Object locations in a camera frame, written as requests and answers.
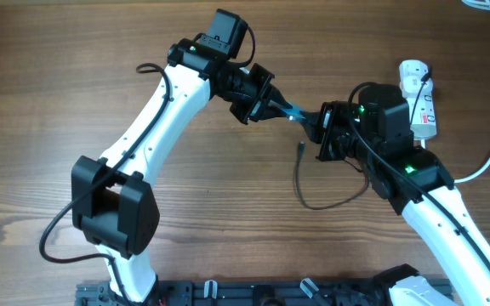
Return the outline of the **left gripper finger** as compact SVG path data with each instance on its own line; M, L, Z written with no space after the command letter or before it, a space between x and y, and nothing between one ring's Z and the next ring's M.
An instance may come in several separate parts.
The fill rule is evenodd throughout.
M285 100L278 88L270 85L268 93L268 106L277 109L292 109L292 105Z
M286 118L287 113L284 110L269 107L260 115L259 119L261 121L265 121L265 120L278 118L278 117Z

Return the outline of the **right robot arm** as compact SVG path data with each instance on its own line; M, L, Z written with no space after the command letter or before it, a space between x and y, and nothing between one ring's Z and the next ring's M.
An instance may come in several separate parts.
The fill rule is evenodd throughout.
M347 101L300 115L321 146L319 160L360 162L376 194L424 241L462 302L490 305L490 245L440 159L414 144L401 89L361 83Z

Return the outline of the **turquoise screen smartphone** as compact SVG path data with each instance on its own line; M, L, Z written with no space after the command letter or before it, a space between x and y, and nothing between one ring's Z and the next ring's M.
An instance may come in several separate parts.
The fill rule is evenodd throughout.
M300 123L307 122L307 118L304 115L304 110L290 102L287 102L286 105L281 106L280 111L289 121Z

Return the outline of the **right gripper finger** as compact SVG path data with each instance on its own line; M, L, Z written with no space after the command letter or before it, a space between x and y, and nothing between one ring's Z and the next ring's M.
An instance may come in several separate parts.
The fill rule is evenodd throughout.
M303 125L316 126L319 121L320 113L302 110L299 112L299 122Z
M320 144L322 142L322 130L316 124L303 123L302 127L309 141Z

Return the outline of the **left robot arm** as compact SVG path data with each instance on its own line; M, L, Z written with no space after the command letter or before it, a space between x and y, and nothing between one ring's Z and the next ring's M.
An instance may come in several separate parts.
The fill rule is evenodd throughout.
M137 67L158 72L157 89L124 135L94 160L80 157L71 170L73 226L95 245L110 271L116 303L149 305L158 283L147 247L160 212L153 195L157 176L191 119L215 96L230 102L241 123L277 117L297 120L299 108L271 85L273 74L251 60L235 61L248 23L221 8L205 33L182 39L168 64Z

